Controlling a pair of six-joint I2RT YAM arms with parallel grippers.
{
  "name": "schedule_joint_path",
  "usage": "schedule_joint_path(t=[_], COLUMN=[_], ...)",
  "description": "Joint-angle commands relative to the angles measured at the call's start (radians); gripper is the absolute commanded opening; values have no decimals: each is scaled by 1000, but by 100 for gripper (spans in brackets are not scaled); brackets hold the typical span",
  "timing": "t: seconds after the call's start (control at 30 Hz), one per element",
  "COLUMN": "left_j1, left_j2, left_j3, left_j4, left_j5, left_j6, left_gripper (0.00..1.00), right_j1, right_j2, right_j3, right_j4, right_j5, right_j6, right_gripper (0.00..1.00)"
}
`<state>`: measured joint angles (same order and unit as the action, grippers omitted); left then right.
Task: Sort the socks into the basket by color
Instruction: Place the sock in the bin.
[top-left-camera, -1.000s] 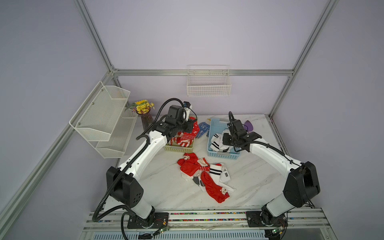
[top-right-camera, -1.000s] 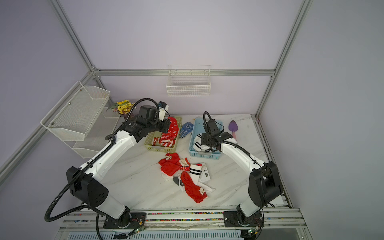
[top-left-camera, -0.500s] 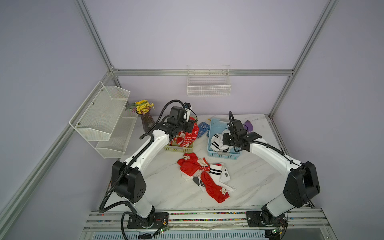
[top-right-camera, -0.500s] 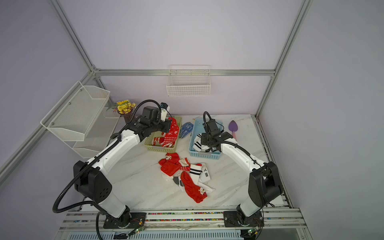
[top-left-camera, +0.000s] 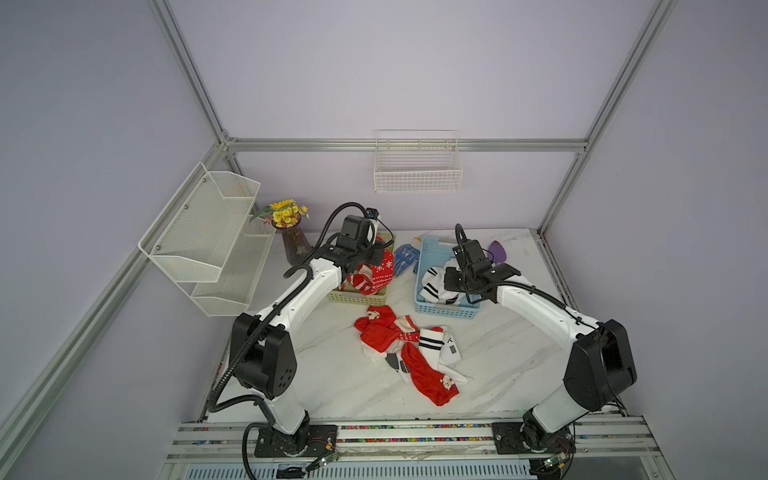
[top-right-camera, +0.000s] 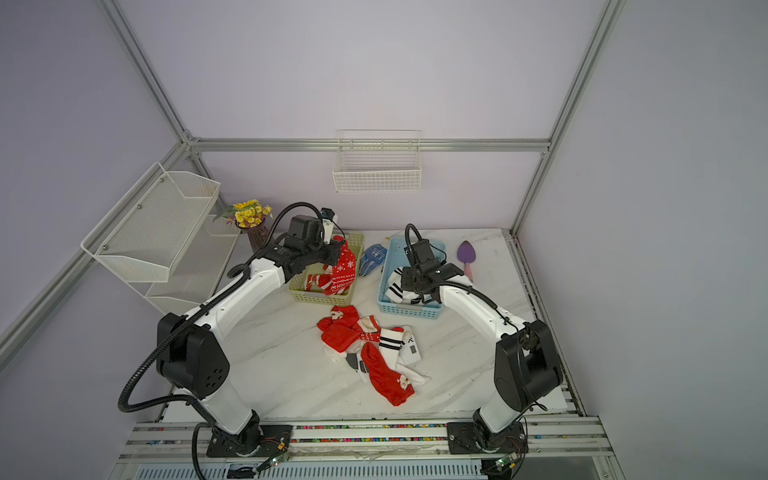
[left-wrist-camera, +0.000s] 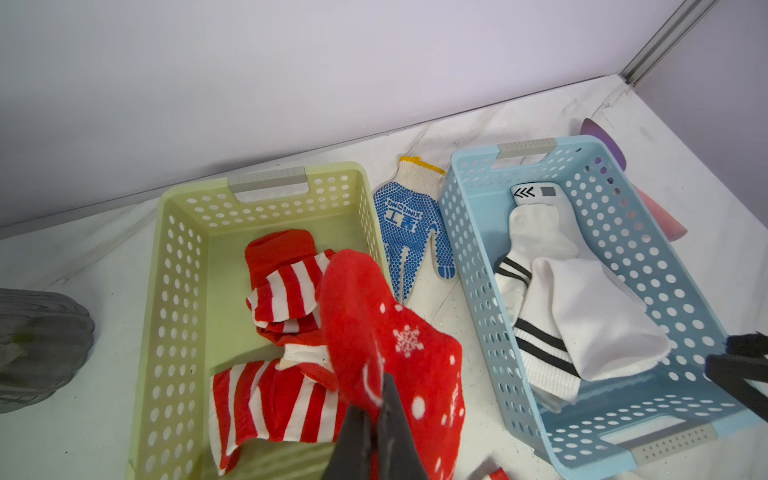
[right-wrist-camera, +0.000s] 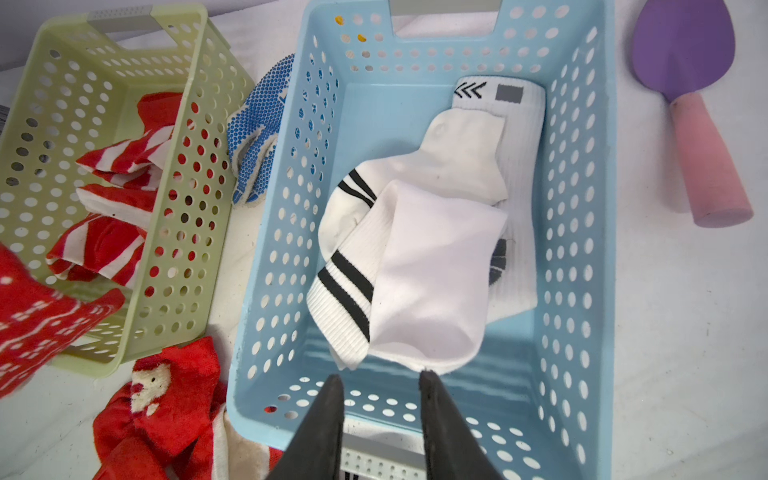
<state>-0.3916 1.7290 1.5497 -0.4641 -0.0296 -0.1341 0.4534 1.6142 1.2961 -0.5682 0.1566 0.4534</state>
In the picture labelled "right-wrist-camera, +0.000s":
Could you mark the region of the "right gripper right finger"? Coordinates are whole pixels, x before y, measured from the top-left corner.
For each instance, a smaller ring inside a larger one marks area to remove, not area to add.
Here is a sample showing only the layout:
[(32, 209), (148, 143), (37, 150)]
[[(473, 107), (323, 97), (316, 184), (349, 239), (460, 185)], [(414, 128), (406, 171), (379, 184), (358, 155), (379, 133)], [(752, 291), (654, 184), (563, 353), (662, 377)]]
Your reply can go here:
[(433, 371), (420, 373), (421, 421), (428, 479), (500, 479)]

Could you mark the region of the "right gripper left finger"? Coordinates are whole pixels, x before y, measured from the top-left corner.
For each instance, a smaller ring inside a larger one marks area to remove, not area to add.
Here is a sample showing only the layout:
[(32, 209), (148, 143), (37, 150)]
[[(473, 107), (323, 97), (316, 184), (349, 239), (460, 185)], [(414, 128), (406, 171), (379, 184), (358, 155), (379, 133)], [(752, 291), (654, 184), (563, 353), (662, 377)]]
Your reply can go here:
[(321, 387), (268, 480), (338, 480), (344, 425), (344, 385), (338, 374)]

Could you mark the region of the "white sock red trim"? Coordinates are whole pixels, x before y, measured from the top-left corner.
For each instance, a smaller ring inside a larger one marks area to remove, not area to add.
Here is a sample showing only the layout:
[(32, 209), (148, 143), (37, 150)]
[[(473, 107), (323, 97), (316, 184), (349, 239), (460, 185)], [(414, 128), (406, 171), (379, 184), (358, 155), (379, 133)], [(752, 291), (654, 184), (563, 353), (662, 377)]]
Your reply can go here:
[(446, 374), (479, 351), (506, 213), (400, 181), (331, 254), (308, 292), (341, 370), (368, 357)]

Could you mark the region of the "white sock black bands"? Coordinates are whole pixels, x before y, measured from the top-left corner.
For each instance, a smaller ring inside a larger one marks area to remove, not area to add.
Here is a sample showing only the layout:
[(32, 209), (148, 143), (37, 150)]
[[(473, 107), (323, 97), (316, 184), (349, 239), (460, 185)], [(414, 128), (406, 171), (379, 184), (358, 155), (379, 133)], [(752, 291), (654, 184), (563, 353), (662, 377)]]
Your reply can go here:
[(504, 118), (486, 111), (448, 109), (432, 120), (417, 150), (367, 160), (350, 170), (331, 193), (320, 222), (322, 258), (330, 258), (394, 180), (486, 205), (507, 199), (496, 159), (504, 128)]

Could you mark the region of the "red white striped santa sock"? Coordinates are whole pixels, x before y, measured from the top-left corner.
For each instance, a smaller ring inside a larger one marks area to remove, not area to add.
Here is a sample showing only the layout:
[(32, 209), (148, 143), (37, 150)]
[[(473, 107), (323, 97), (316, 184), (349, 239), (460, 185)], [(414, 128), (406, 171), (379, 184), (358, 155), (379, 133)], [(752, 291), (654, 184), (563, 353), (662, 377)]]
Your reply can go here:
[(88, 152), (77, 163), (113, 186), (156, 191), (171, 148), (182, 93), (144, 95), (137, 112), (144, 131), (103, 149)]

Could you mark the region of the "red bear snowflake sock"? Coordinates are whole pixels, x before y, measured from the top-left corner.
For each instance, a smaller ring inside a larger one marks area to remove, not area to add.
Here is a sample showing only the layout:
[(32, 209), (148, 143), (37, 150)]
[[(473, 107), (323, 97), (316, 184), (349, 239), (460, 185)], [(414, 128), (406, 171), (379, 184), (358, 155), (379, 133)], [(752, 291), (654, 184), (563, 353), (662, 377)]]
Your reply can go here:
[(12, 394), (53, 357), (120, 310), (112, 289), (92, 302), (36, 281), (19, 258), (1, 247), (1, 396)]

